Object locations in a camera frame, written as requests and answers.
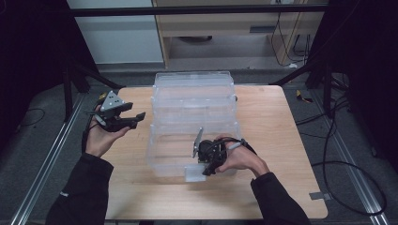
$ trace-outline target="floor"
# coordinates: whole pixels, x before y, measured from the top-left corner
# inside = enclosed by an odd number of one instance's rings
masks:
[[[300,40],[296,48],[296,53],[305,46],[305,42]],[[295,56],[291,52],[291,57],[302,59],[302,56]],[[187,41],[186,39],[175,38],[170,52],[170,64],[168,68],[161,69],[140,69],[131,72],[103,71],[102,75],[117,83],[125,85],[151,85],[157,71],[193,71],[193,70],[230,70],[235,83],[267,84],[275,82],[294,70],[294,67],[302,66],[303,62],[296,62],[289,66],[281,66],[273,56],[273,50],[264,35],[253,37],[213,37],[207,42]],[[306,75],[297,77],[292,82],[283,87],[283,90],[296,121],[317,115],[322,112],[319,107],[322,96],[321,89],[306,90],[304,82]],[[89,110],[94,104],[96,97],[107,87],[94,80],[89,80],[92,89],[89,94],[82,99],[80,111]],[[296,92],[301,90],[303,95],[311,98],[314,102],[309,103],[298,99]],[[0,224],[9,224],[9,220],[17,211],[19,205],[28,193],[29,188],[35,181],[36,174],[45,161],[49,149],[56,138],[58,131],[62,128],[63,121],[63,96],[62,86],[45,91],[39,94],[32,101],[31,106],[43,109],[45,115],[42,119],[40,111],[29,112],[25,122],[38,121],[33,126],[21,127],[10,141],[10,153],[6,158],[2,158],[0,167]],[[339,98],[343,93],[333,91],[333,98]],[[74,100],[78,101],[81,97],[74,91]],[[65,142],[60,143],[61,151],[57,155],[58,160],[54,162],[47,180],[38,190],[36,203],[27,209],[30,215],[26,218],[31,222],[41,222],[45,218],[49,205],[54,201],[56,193],[62,188],[68,178],[68,171],[71,170],[75,161],[79,157],[78,149],[81,138],[81,130],[86,121],[85,115],[79,114],[76,123],[67,134]],[[322,159],[325,136],[329,130],[330,120],[320,116],[318,120],[298,126],[301,139],[303,140],[309,160],[312,163]],[[343,107],[336,114],[337,131],[333,133],[328,145],[328,158],[353,160],[357,165],[368,171],[383,188],[389,201],[389,206],[385,214],[381,217],[366,217],[346,210],[335,200],[326,201],[329,215],[325,219],[313,220],[313,224],[398,224],[398,175],[392,170],[390,165],[383,158],[374,158],[370,151],[371,146],[360,129],[355,116],[349,111],[349,106]],[[378,196],[377,188],[369,185],[369,180],[364,179],[365,186],[369,190],[361,190],[358,181],[352,177],[358,177],[356,171],[345,167],[332,166],[328,170],[328,178],[331,188],[338,193],[339,199],[343,199],[349,205],[364,210],[364,204],[374,201],[382,204],[382,199]],[[324,185],[322,171],[314,167],[315,177],[323,192],[328,192]],[[371,196],[364,196],[363,193],[372,193]],[[106,224],[136,224],[137,221],[114,222],[108,221]]]

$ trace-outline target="wall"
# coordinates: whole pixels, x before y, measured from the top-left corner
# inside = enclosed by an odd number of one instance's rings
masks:
[[[68,0],[70,8],[152,7],[150,0]],[[162,63],[154,16],[76,18],[96,64]]]

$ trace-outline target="gray floor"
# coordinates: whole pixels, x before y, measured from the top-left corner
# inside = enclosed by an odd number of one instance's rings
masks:
[[[264,36],[214,37],[211,41],[203,43],[186,43],[176,38],[173,44],[170,67],[167,69],[149,68],[124,73],[108,71],[104,72],[103,75],[117,83],[126,85],[152,85],[154,76],[159,70],[230,70],[236,84],[264,84],[275,82],[293,71],[292,68],[281,67],[276,63],[272,54],[273,51]],[[308,103],[296,98],[296,90],[304,88],[305,77],[305,75],[300,76],[283,88],[296,121],[321,113],[316,103]],[[51,203],[59,190],[65,185],[70,170],[79,158],[81,134],[87,120],[83,111],[92,108],[101,92],[109,91],[108,87],[96,81],[90,80],[90,83],[92,89],[89,94],[78,94],[74,91],[74,99],[81,95],[84,96],[81,112],[78,114],[48,180],[38,196],[29,217],[30,220],[43,220],[45,218]],[[62,86],[56,86],[34,98],[31,102],[31,108],[40,108],[45,111],[44,117],[35,125],[21,127],[19,132],[10,140],[7,153],[1,157],[0,220],[3,222],[0,222],[0,224],[8,224],[8,221],[17,211],[47,157],[57,132],[63,125],[62,91]],[[313,90],[311,93],[315,95],[318,91]],[[335,98],[341,94],[337,91],[333,92]],[[42,111],[28,112],[23,123],[35,122],[39,120],[41,114]],[[390,224],[398,224],[397,173],[393,171],[385,159],[372,157],[371,146],[363,135],[354,115],[349,112],[349,108],[345,107],[337,112],[336,124],[338,132],[357,165],[370,173],[386,193],[389,205],[385,216]],[[320,118],[312,123],[298,126],[298,130],[301,133],[301,139],[310,161],[312,163],[319,162],[322,159],[325,139],[309,135],[325,137],[328,132],[326,120]],[[331,139],[328,145],[328,159],[340,158],[339,149],[334,140]],[[320,168],[314,168],[314,173],[321,190],[327,192]],[[329,166],[327,175],[330,187],[340,199],[359,210],[364,210],[361,198],[356,194],[357,190],[345,167]],[[371,186],[371,189],[381,203],[375,188]],[[369,217],[348,211],[335,200],[326,201],[326,204],[329,215],[325,219],[313,220],[313,224],[374,224]]]

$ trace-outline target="clear plastic box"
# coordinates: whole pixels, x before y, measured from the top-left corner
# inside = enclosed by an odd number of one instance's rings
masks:
[[[158,73],[152,110],[146,160],[157,176],[206,180],[202,175],[205,165],[191,156],[199,128],[204,129],[202,140],[213,141],[221,133],[240,139],[229,72]]]

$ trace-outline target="person's right hand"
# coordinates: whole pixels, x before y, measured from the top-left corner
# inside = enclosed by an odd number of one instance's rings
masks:
[[[217,137],[217,140],[224,137],[225,135],[221,135]],[[232,144],[234,143],[226,142],[225,147],[228,148]],[[249,169],[254,173],[255,177],[269,173],[267,163],[245,146],[239,146],[235,149],[227,150],[227,156],[228,157],[224,164],[216,169],[217,173],[225,172],[228,169]]]

